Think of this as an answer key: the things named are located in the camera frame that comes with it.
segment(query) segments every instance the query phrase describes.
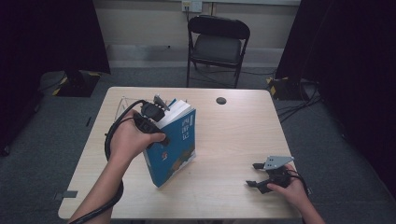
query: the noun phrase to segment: gray carpet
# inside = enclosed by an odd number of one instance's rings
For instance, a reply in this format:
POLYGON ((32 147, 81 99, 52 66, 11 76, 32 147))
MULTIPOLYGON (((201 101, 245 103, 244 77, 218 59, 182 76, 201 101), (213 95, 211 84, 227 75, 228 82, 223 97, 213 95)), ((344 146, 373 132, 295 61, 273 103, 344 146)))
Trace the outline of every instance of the gray carpet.
MULTIPOLYGON (((244 71, 248 73, 241 74, 238 89, 259 90, 267 87, 265 79, 272 75, 249 73, 271 74, 274 68, 244 71)), ((193 77, 203 78, 192 72, 193 77)), ((101 77, 91 98, 51 96, 55 86, 44 90, 38 112, 11 145, 11 154, 0 158, 0 223, 64 223, 57 215, 61 202, 54 195, 67 189, 106 90, 112 86, 184 87, 185 74, 186 68, 114 68, 111 76, 101 77)), ((62 75, 45 74, 41 88, 62 75)), ((233 82, 230 73, 206 76, 233 82)), ((192 80, 191 87, 224 88, 198 80, 192 80)), ((301 102, 274 103, 280 109, 301 102)), ((314 191, 311 200, 327 223, 396 223, 396 203, 366 159, 342 138, 337 119, 322 102, 295 113, 282 127, 295 164, 314 191)))

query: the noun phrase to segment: blue book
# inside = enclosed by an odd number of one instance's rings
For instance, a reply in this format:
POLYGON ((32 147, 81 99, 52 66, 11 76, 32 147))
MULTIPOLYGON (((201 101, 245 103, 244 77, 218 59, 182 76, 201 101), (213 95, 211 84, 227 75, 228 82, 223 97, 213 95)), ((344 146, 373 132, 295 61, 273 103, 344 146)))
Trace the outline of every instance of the blue book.
POLYGON ((164 147, 154 143, 143 153, 152 182, 158 188, 195 158, 195 113, 184 101, 174 100, 165 117, 156 123, 169 138, 164 147))

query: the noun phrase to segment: table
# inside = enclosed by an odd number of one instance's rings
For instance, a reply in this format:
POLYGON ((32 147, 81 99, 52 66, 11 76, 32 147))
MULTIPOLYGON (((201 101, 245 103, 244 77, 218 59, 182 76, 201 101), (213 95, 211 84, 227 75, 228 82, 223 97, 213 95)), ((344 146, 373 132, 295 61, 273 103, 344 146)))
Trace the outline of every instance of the table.
POLYGON ((65 198, 61 218, 70 218, 106 165, 105 133, 115 119, 122 96, 150 100, 187 99, 197 109, 196 158, 159 189, 151 182, 143 154, 136 157, 114 206, 114 219, 290 218, 300 213, 275 192, 261 195, 246 180, 268 175, 252 163, 267 156, 290 156, 268 91, 224 89, 110 88, 100 108, 65 198), (227 100, 225 105, 216 102, 227 100))

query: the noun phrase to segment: black round hole cover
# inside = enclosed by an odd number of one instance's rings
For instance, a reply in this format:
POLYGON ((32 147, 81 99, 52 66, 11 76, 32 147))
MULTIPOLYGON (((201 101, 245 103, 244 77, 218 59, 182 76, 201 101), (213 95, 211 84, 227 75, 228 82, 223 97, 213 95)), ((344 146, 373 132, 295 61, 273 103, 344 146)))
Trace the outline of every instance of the black round hole cover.
POLYGON ((219 105, 225 105, 225 103, 227 103, 227 100, 225 98, 223 98, 223 97, 219 97, 218 99, 216 99, 216 102, 219 105))

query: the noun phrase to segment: person's right arm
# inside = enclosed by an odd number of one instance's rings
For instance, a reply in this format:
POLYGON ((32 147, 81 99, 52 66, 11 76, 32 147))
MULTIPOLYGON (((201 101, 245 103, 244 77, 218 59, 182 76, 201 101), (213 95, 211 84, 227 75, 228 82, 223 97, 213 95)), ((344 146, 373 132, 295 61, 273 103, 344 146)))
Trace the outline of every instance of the person's right arm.
MULTIPOLYGON (((295 171, 290 164, 285 165, 288 170, 295 171)), ((285 196, 286 200, 293 204, 301 213, 306 224, 324 224, 323 218, 305 194, 304 185, 298 178, 292 177, 290 185, 282 188, 276 184, 268 184, 268 189, 285 196)))

